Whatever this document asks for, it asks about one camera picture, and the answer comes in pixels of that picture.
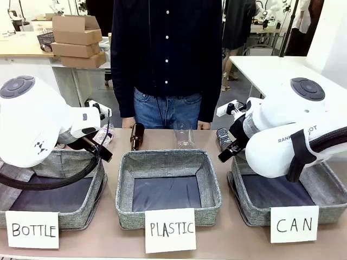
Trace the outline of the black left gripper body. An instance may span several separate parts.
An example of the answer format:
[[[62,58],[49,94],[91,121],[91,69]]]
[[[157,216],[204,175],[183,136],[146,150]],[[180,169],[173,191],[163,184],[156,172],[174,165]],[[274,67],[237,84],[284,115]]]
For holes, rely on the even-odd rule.
[[[65,131],[59,134],[57,143],[67,145],[73,150],[89,151],[90,149],[92,149],[92,145],[88,141],[83,139],[85,136],[87,136],[87,134],[83,132],[79,133],[79,137],[75,137],[71,134],[71,132]]]

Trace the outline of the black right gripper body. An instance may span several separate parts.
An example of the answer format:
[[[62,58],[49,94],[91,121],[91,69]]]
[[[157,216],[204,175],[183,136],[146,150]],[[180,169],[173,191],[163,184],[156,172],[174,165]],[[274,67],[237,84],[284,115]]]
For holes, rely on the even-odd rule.
[[[243,129],[244,120],[245,118],[236,119],[229,128],[229,132],[235,138],[233,145],[236,145],[238,148],[246,148],[247,142],[249,141],[249,137]]]

